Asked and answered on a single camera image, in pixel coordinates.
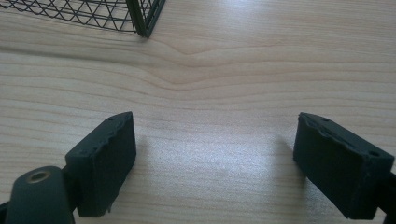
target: black plastic part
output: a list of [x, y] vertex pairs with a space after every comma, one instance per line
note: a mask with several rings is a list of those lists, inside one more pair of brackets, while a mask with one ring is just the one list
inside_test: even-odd
[[384, 223], [396, 223], [396, 175], [390, 174], [389, 178], [379, 184], [378, 206], [387, 214]]
[[66, 155], [66, 167], [80, 185], [81, 217], [99, 217], [119, 195], [134, 165], [136, 145], [132, 112], [102, 122]]
[[373, 219], [394, 157], [329, 119], [301, 113], [293, 158], [345, 217]]
[[74, 223], [99, 217], [113, 204], [134, 165], [132, 112], [102, 122], [66, 155], [66, 166], [35, 169], [18, 178], [9, 203], [0, 205], [0, 224]]
[[12, 189], [6, 223], [74, 223], [62, 170], [45, 166], [19, 177]]

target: light wood surface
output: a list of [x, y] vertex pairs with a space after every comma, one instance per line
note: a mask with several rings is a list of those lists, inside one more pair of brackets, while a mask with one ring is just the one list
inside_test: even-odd
[[382, 223], [345, 219], [292, 148], [304, 111], [396, 155], [396, 3], [167, 0], [150, 39], [0, 9], [0, 203], [129, 110], [134, 169], [78, 224]]

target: black wire mesh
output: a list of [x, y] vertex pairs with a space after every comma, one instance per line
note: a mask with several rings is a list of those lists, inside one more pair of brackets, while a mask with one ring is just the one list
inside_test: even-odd
[[[164, 0], [139, 0], [140, 7], [132, 8], [137, 6], [134, 1], [137, 3], [137, 0], [0, 0], [0, 7], [16, 8], [22, 12], [33, 12], [36, 15], [107, 30], [138, 32], [140, 35], [149, 36], [158, 19], [159, 12], [155, 12], [161, 11]], [[143, 17], [140, 21], [144, 24], [136, 26], [134, 20], [139, 19], [136, 16]]]

